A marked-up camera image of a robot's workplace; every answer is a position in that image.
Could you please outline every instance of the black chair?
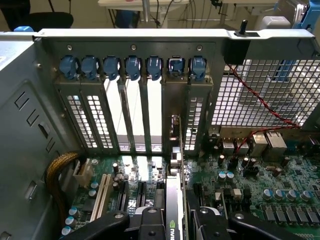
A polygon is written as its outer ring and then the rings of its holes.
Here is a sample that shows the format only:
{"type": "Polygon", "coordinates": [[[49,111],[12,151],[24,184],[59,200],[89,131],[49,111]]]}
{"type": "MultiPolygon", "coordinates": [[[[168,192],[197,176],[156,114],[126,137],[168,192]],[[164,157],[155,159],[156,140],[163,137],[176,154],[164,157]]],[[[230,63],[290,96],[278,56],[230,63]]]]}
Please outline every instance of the black chair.
{"type": "Polygon", "coordinates": [[[0,0],[0,9],[13,31],[19,26],[29,26],[35,32],[41,29],[69,29],[74,18],[67,12],[55,12],[51,0],[48,0],[52,12],[30,13],[30,0],[0,0]]]}

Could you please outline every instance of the motherboard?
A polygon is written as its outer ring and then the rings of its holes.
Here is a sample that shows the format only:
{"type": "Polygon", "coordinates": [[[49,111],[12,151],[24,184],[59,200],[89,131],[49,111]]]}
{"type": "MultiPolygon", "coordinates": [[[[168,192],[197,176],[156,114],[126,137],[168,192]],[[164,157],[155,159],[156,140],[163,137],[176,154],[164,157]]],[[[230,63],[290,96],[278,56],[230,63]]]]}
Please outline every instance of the motherboard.
{"type": "MultiPolygon", "coordinates": [[[[308,240],[320,238],[317,159],[286,156],[283,167],[280,162],[265,162],[261,157],[239,157],[236,168],[230,170],[231,158],[221,160],[220,155],[205,154],[184,160],[186,189],[194,191],[201,206],[216,208],[226,218],[233,211],[250,212],[308,240]],[[258,170],[256,175],[244,176],[242,165],[247,164],[258,170]]],[[[93,167],[91,185],[77,190],[72,204],[77,209],[73,230],[94,220],[99,210],[100,215],[122,210],[133,216],[138,207],[154,206],[157,191],[165,188],[168,169],[162,157],[108,156],[89,160],[93,167]],[[104,188],[105,192],[99,194],[103,178],[109,181],[109,192],[104,188]],[[99,209],[95,206],[97,198],[103,200],[99,209]]]]}

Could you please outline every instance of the metal grille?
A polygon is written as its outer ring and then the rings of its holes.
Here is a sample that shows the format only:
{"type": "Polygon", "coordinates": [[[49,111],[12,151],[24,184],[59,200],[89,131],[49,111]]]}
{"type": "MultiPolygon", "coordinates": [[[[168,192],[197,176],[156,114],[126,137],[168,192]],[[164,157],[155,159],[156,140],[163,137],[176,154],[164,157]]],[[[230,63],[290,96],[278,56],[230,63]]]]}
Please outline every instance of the metal grille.
{"type": "Polygon", "coordinates": [[[101,109],[100,101],[98,96],[87,96],[88,103],[90,105],[91,113],[94,119],[95,126],[98,130],[99,136],[102,141],[103,148],[112,149],[112,142],[109,136],[107,123],[105,116],[101,109]]]}
{"type": "Polygon", "coordinates": [[[76,119],[76,122],[80,128],[81,134],[85,140],[88,148],[97,148],[97,143],[94,139],[92,130],[89,126],[86,114],[81,105],[79,96],[67,96],[68,102],[76,119]]]}
{"type": "MultiPolygon", "coordinates": [[[[233,68],[274,111],[302,126],[319,103],[319,65],[319,60],[245,60],[233,68]]],[[[225,70],[212,125],[286,125],[265,109],[228,66],[225,70]]]]}
{"type": "Polygon", "coordinates": [[[191,98],[189,113],[187,116],[188,123],[185,135],[185,150],[192,151],[195,149],[203,101],[203,97],[191,98]]]}

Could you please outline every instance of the chip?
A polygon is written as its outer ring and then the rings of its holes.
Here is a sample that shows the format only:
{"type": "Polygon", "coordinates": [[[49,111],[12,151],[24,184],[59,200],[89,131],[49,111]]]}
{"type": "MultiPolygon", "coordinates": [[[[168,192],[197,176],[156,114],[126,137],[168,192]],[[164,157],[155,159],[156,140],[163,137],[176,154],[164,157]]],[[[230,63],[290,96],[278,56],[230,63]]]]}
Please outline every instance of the chip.
{"type": "Polygon", "coordinates": [[[302,175],[302,172],[300,170],[294,170],[296,175],[302,175]]]}

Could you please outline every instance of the wire mesh panel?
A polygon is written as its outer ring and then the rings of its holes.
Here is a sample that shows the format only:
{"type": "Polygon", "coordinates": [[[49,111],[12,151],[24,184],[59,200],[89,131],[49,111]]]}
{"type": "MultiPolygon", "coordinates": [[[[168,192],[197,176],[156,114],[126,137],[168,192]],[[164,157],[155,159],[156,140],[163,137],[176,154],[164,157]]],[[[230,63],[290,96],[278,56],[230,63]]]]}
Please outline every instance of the wire mesh panel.
{"type": "MultiPolygon", "coordinates": [[[[319,60],[245,60],[232,66],[272,110],[303,125],[319,103],[319,60]]],[[[284,126],[235,77],[228,66],[221,81],[212,125],[284,126]]]]}

